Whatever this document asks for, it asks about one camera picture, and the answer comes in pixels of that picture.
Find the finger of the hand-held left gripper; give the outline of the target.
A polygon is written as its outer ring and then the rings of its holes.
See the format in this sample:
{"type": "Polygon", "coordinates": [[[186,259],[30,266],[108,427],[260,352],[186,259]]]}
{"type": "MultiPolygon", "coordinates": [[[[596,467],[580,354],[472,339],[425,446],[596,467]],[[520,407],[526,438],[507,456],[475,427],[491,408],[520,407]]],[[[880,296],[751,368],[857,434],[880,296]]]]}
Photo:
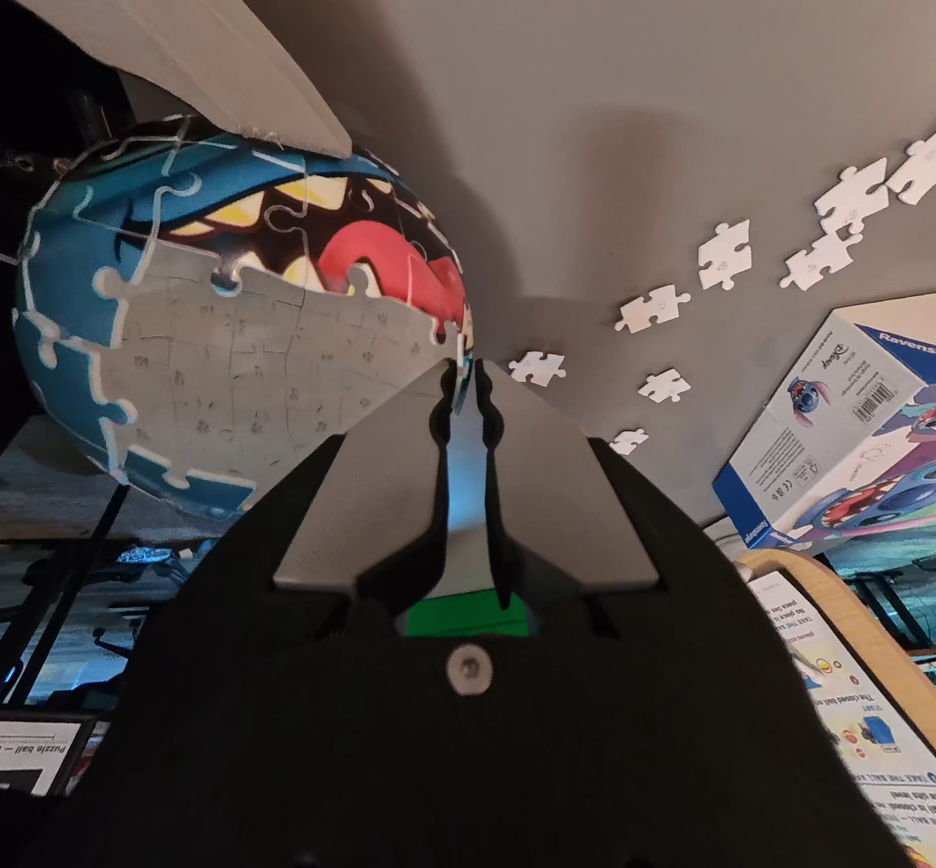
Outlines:
{"type": "Polygon", "coordinates": [[[235,135],[347,157],[311,79],[243,0],[16,0],[89,56],[235,135]]]}

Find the black framed task sign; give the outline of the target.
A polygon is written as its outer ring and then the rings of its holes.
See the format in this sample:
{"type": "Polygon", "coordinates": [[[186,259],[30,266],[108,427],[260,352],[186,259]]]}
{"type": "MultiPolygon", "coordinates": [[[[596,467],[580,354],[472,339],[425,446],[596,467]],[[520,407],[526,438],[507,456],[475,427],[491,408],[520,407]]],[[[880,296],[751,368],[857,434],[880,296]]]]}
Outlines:
{"type": "Polygon", "coordinates": [[[64,795],[97,719],[2,705],[1,792],[64,795]]]}

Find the cartoon printed puzzle box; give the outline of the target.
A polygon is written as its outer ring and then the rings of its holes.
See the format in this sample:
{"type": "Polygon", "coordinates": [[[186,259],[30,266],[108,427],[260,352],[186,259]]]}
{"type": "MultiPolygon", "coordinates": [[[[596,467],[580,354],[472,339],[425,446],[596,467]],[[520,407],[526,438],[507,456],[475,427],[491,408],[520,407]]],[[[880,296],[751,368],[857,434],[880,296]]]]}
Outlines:
{"type": "Polygon", "coordinates": [[[934,524],[935,295],[835,309],[712,487],[748,550],[934,524]]]}

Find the white curved jigsaw piece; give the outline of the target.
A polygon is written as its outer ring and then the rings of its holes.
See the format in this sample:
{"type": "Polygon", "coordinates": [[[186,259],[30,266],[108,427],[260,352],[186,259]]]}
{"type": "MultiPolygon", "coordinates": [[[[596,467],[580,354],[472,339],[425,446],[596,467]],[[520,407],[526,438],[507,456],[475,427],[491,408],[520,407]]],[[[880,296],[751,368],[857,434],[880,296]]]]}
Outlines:
{"type": "Polygon", "coordinates": [[[462,412],[474,371],[474,350],[469,345],[468,336],[461,332],[458,333],[456,364],[458,377],[451,404],[454,415],[462,412]]]}

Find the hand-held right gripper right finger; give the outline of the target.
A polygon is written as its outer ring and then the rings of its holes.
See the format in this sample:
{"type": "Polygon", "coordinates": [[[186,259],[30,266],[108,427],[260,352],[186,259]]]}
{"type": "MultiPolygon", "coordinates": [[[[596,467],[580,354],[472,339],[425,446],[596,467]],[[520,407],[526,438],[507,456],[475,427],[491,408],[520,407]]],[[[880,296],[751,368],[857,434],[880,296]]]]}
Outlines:
{"type": "Polygon", "coordinates": [[[497,366],[474,365],[490,573],[506,607],[649,590],[658,570],[591,441],[497,366]]]}

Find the white puzzle pieces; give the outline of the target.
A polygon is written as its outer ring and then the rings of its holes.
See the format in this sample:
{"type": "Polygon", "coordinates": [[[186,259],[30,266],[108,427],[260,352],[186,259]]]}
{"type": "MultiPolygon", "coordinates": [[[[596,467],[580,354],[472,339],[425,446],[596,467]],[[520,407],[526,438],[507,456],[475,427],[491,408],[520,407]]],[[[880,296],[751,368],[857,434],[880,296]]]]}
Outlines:
{"type": "MultiPolygon", "coordinates": [[[[867,220],[889,207],[892,196],[907,206],[918,205],[935,183],[935,137],[917,139],[904,151],[902,163],[888,172],[887,158],[862,167],[849,166],[838,175],[837,183],[817,198],[813,207],[819,219],[820,236],[784,261],[786,273],[779,287],[794,286],[807,291],[827,275],[837,273],[853,262],[850,248],[863,239],[867,220]]],[[[715,287],[730,291],[736,277],[753,268],[751,221],[734,224],[722,222],[713,235],[697,249],[698,280],[702,290],[715,287]]],[[[672,322],[680,317],[680,308],[690,301],[688,292],[677,292],[674,285],[652,289],[620,308],[615,330],[635,335],[652,324],[672,322]]],[[[546,387],[563,378],[564,357],[542,351],[527,351],[520,360],[508,363],[509,375],[519,383],[546,387]]],[[[678,402],[689,390],[689,383],[674,369],[649,375],[638,394],[654,403],[678,402]]],[[[627,455],[646,441],[643,428],[623,431],[612,442],[620,454],[627,455]]]]}

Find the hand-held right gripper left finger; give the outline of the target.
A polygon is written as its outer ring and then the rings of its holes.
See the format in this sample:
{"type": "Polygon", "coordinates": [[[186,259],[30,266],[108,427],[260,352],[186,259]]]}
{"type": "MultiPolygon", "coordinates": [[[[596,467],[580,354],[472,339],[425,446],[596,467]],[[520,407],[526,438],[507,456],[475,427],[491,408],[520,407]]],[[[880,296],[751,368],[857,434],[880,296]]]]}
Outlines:
{"type": "Polygon", "coordinates": [[[459,381],[443,359],[341,437],[286,549],[280,589],[407,612],[440,581],[449,528],[450,418],[459,381]]]}

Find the green plastic crate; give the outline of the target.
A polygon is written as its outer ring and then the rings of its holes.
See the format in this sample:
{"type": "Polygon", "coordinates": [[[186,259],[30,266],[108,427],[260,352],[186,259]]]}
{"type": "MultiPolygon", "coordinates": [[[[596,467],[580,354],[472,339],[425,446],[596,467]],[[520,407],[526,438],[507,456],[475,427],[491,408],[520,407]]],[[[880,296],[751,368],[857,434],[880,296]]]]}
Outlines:
{"type": "Polygon", "coordinates": [[[404,635],[409,638],[463,638],[498,635],[526,638],[530,626],[526,606],[511,595],[507,607],[495,590],[426,598],[407,614],[404,635]]]}

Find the blue puzzle ball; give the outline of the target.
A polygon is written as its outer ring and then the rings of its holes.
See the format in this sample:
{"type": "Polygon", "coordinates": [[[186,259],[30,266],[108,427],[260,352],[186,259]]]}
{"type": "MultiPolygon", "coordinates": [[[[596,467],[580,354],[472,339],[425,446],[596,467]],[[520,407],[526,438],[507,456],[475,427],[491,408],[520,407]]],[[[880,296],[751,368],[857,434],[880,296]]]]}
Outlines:
{"type": "Polygon", "coordinates": [[[176,115],[51,173],[6,310],[27,389],[94,466],[180,511],[239,517],[441,358],[471,356],[459,256],[367,149],[176,115]]]}

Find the instruction paper sheet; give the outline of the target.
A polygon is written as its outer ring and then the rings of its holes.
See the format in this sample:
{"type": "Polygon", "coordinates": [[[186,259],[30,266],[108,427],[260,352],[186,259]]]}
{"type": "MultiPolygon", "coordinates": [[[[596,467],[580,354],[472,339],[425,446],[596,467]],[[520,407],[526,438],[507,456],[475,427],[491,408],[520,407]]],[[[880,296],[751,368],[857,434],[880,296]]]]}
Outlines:
{"type": "Polygon", "coordinates": [[[860,791],[913,866],[935,865],[935,757],[819,608],[778,570],[748,585],[860,791]]]}

